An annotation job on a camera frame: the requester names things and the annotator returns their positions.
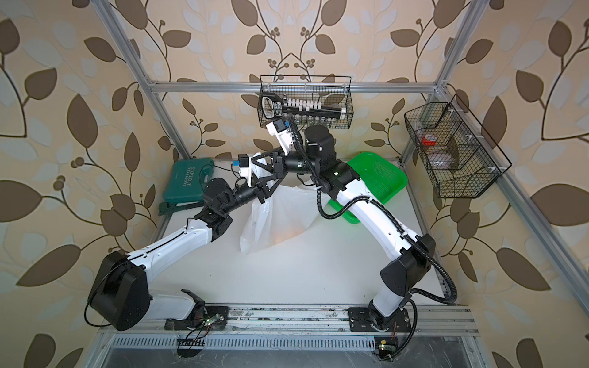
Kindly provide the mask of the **white printed plastic bag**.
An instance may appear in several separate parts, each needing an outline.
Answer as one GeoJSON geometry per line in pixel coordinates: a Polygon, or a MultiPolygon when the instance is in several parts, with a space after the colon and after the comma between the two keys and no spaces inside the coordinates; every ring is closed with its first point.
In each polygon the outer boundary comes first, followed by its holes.
{"type": "Polygon", "coordinates": [[[280,184],[264,203],[255,200],[239,238],[241,253],[262,251],[308,230],[319,217],[315,186],[280,184]]]}

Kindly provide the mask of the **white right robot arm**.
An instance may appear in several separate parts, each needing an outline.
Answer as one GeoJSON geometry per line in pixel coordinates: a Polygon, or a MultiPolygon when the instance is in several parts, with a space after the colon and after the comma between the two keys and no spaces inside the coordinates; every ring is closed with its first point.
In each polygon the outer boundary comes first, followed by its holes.
{"type": "Polygon", "coordinates": [[[433,298],[415,285],[436,263],[434,240],[403,225],[370,192],[360,174],[337,158],[328,128],[314,125],[300,133],[294,124],[283,121],[267,127],[280,147],[238,157],[239,172],[252,192],[261,200],[268,199],[288,173],[308,173],[316,187],[320,215],[337,219],[346,212],[353,213],[390,259],[380,272],[383,287],[369,303],[364,323],[377,331],[389,331],[414,294],[433,298]]]}

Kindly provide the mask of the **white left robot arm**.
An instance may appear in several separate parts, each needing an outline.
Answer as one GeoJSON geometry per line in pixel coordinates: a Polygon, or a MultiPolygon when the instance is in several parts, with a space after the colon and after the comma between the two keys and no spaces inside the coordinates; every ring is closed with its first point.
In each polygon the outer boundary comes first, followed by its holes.
{"type": "Polygon", "coordinates": [[[270,198],[280,180],[270,176],[230,187],[223,178],[212,179],[199,213],[181,229],[128,254],[113,251],[101,263],[87,298],[87,309],[98,312],[107,325],[126,331],[142,320],[191,320],[204,302],[192,291],[175,294],[156,291],[150,283],[192,251],[219,239],[233,220],[231,211],[257,199],[270,198]]]}

